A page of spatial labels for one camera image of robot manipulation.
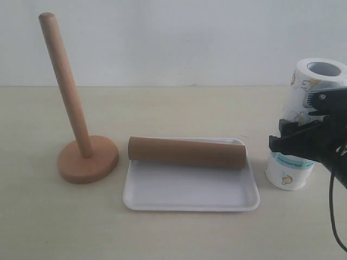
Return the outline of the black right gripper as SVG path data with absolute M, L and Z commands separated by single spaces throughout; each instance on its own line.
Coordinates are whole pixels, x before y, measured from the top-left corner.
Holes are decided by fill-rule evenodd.
M 346 87 L 311 91 L 305 107 L 313 109 L 310 116 L 327 116 L 305 125 L 280 119 L 280 136 L 268 137 L 269 149 L 319 162 L 346 187 Z

